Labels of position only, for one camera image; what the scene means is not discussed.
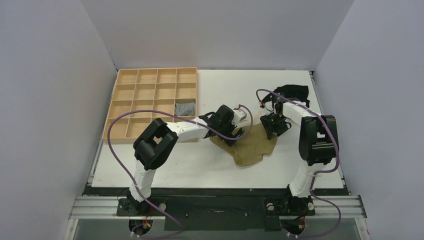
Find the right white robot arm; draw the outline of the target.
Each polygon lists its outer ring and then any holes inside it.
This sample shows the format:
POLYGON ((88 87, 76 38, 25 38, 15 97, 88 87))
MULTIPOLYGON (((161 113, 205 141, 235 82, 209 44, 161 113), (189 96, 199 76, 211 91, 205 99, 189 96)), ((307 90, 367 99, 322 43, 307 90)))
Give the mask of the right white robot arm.
POLYGON ((290 195, 282 199, 283 209, 294 214, 302 207, 300 198, 311 195, 316 178, 324 171, 339 149, 337 122, 333 115, 310 112, 301 101, 277 100, 274 111, 260 117, 267 139, 279 137, 293 125, 299 126, 298 151, 302 159, 300 167, 288 185, 290 195))

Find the olive and cream underwear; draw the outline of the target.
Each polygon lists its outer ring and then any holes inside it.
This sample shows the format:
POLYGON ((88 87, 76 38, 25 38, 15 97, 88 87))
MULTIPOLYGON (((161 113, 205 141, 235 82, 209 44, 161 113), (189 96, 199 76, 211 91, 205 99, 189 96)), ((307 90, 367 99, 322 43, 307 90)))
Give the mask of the olive and cream underwear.
POLYGON ((253 126, 248 136, 237 140, 233 146, 228 146, 218 136, 213 136, 210 141, 218 148, 230 155, 238 167, 248 167, 270 156, 275 149, 278 138, 274 135, 268 139, 267 133, 260 121, 261 113, 253 115, 253 126))

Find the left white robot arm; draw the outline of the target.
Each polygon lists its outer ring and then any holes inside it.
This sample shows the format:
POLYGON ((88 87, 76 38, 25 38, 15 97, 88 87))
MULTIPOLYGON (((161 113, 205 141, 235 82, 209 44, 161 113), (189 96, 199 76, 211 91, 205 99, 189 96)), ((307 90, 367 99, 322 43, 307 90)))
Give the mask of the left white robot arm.
POLYGON ((129 208, 136 215, 143 215, 149 210, 148 198, 156 170, 167 161, 177 143, 218 137, 231 147, 245 134, 245 130, 237 126, 252 116, 244 106, 232 109, 223 104, 217 111, 194 119, 180 117, 178 122, 154 119, 133 143, 136 169, 134 183, 126 197, 130 202, 129 208))

